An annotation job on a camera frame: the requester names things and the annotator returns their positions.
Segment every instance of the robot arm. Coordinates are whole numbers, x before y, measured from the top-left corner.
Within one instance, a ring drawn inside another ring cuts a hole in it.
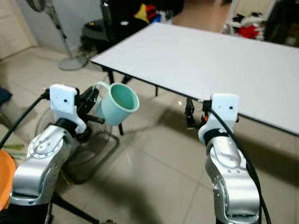
[[[208,103],[233,130],[239,98],[213,94]],[[259,219],[260,200],[256,184],[246,169],[246,159],[217,118],[210,112],[207,115],[206,124],[199,129],[199,139],[207,149],[206,171],[213,183],[217,222],[255,224]]]
[[[72,153],[73,136],[86,129],[87,113],[98,93],[97,89],[89,88],[80,96],[73,87],[61,84],[50,87],[50,107],[56,122],[29,144],[27,158],[14,175],[10,204],[50,203],[59,171]]]

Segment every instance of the black cable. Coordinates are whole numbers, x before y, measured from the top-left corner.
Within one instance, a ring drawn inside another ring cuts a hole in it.
[[[27,116],[27,114],[42,100],[42,99],[50,99],[50,92],[49,90],[46,90],[45,93],[43,93],[36,101],[33,102],[33,104],[22,114],[22,116],[19,117],[19,119],[14,123],[14,125],[9,129],[9,131],[6,133],[4,138],[0,142],[0,150],[3,148],[5,142],[9,138],[9,136],[12,134],[12,132],[17,128],[17,126],[20,124],[20,122],[24,119],[24,117]]]
[[[225,122],[221,119],[221,117],[219,117],[219,115],[211,107],[209,108],[209,111],[217,118],[217,120],[225,128],[225,130],[227,131],[229,136],[235,142],[236,146],[239,148],[239,150],[242,152],[244,158],[246,159],[246,168],[249,172],[250,177],[253,179],[254,183],[256,184],[257,191],[258,191],[259,197],[260,197],[261,206],[259,208],[259,224],[262,221],[262,208],[263,208],[263,211],[264,211],[264,214],[265,214],[265,217],[266,217],[267,224],[271,224],[271,219],[270,219],[270,215],[269,215],[269,212],[268,212],[268,209],[267,209],[267,205],[266,205],[266,203],[263,199],[261,184],[260,184],[258,175],[256,173],[256,170],[255,170],[249,156],[243,150],[243,148],[241,147],[241,145],[239,143],[239,140],[236,138],[236,136],[233,134],[233,132],[230,130],[230,128],[225,124]]]

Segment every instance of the yellow object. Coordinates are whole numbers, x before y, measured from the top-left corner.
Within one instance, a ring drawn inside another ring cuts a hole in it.
[[[15,172],[14,160],[4,150],[0,150],[0,210],[8,205]]]
[[[146,5],[141,4],[140,10],[138,13],[134,15],[135,18],[146,21],[147,23],[150,23],[147,19],[147,14],[146,14]]]

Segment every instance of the light green mug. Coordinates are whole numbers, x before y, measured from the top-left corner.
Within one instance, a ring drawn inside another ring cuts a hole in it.
[[[122,83],[113,83],[108,85],[104,82],[98,82],[108,89],[108,93],[103,97],[97,107],[97,114],[105,119],[105,124],[114,126],[119,125],[131,113],[139,108],[139,98],[137,94],[127,85]]]

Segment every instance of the white table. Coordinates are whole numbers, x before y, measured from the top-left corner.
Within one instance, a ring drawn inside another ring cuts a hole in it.
[[[156,23],[92,62],[194,99],[240,97],[240,115],[299,135],[299,49]]]

